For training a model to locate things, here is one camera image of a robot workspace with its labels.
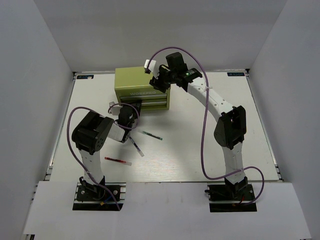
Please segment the green gel pen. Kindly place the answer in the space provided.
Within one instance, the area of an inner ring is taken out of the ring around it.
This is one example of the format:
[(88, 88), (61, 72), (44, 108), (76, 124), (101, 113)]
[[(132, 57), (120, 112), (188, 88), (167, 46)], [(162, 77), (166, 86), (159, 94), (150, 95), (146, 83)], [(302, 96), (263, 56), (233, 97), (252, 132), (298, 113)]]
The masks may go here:
[(150, 133), (150, 132), (147, 132), (147, 131), (144, 131), (144, 130), (142, 130), (141, 133), (144, 134), (144, 135), (147, 135), (147, 136), (149, 136), (149, 137), (155, 138), (155, 139), (157, 139), (157, 140), (160, 140), (160, 141), (163, 140), (162, 137), (157, 136), (157, 135), (154, 135), (154, 134), (152, 134), (152, 133)]

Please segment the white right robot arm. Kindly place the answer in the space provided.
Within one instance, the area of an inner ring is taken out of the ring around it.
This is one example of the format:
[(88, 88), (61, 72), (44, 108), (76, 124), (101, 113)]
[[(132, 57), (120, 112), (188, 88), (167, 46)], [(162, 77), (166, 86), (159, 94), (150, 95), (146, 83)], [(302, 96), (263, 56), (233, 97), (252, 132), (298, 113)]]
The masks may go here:
[(205, 107), (205, 113), (214, 117), (213, 137), (222, 147), (225, 162), (225, 192), (229, 198), (238, 199), (248, 183), (242, 156), (247, 132), (246, 110), (241, 105), (230, 104), (209, 87), (207, 75), (196, 68), (188, 68), (180, 52), (167, 55), (166, 61), (166, 65), (158, 65), (153, 59), (145, 61), (145, 72), (153, 75), (150, 85), (164, 93), (175, 84), (195, 97)]

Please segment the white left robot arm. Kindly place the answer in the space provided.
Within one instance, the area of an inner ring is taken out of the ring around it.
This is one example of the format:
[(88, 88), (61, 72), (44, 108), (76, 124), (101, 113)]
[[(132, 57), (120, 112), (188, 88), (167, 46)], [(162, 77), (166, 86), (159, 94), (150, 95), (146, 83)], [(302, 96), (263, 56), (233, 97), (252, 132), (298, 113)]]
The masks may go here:
[(108, 138), (120, 143), (128, 140), (131, 130), (137, 126), (142, 101), (120, 103), (119, 106), (116, 120), (90, 109), (71, 134), (71, 139), (79, 150), (82, 164), (85, 166), (80, 183), (88, 187), (88, 193), (96, 200), (103, 198), (106, 193), (100, 150)]

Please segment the green metal drawer cabinet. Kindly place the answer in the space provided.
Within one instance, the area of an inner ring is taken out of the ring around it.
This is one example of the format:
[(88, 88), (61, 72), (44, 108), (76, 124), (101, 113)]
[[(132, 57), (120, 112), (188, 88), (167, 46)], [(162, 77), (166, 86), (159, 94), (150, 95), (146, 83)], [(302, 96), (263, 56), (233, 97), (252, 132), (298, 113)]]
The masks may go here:
[(145, 69), (142, 66), (138, 67), (123, 67), (115, 69), (114, 76), (114, 91), (119, 103), (131, 104), (134, 101), (141, 99), (134, 99), (129, 101), (120, 100), (120, 97), (134, 96), (134, 95), (155, 95), (155, 94), (167, 94), (167, 98), (160, 99), (143, 99), (142, 101), (167, 101), (166, 105), (158, 106), (142, 106), (143, 111), (156, 111), (156, 110), (168, 110), (170, 108), (170, 90), (166, 90), (162, 93), (155, 90), (150, 85), (152, 74), (146, 74)]

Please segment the purple gel pen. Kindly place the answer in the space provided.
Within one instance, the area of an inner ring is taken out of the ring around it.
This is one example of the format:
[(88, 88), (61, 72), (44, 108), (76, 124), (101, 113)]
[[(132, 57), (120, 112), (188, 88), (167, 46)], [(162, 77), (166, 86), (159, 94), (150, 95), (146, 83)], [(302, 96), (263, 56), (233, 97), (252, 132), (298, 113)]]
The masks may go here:
[(145, 156), (144, 153), (143, 153), (142, 150), (139, 148), (139, 146), (136, 144), (136, 142), (133, 140), (133, 138), (130, 136), (129, 139), (130, 139), (131, 143), (134, 145), (134, 147), (136, 148), (136, 150), (137, 150), (137, 152), (139, 153), (139, 155), (140, 155), (141, 157), (144, 157), (144, 156)]

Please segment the red gel pen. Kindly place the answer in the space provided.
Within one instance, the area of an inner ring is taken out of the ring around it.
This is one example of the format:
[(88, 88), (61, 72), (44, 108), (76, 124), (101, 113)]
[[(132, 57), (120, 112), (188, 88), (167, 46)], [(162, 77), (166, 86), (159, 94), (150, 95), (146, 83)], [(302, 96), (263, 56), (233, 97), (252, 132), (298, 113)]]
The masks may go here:
[(115, 159), (115, 158), (110, 158), (110, 157), (105, 157), (105, 160), (120, 163), (126, 166), (132, 166), (132, 163), (130, 161), (125, 161), (125, 160), (120, 160), (120, 159)]

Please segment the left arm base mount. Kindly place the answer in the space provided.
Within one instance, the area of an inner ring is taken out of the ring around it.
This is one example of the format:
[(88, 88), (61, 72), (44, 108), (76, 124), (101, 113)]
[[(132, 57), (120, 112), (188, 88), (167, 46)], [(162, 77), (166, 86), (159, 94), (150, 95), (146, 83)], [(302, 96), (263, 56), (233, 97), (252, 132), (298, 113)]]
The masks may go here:
[(125, 202), (126, 183), (106, 183), (112, 195), (98, 185), (91, 185), (84, 181), (84, 177), (80, 177), (76, 186), (73, 211), (120, 211)]

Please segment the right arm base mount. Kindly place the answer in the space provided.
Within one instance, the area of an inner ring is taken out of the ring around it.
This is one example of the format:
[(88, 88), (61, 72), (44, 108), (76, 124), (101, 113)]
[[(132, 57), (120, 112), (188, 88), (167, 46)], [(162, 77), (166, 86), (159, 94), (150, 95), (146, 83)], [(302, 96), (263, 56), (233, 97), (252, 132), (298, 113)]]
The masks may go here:
[(224, 184), (211, 184), (204, 191), (208, 196), (211, 213), (257, 212), (253, 186), (248, 184), (233, 195)]

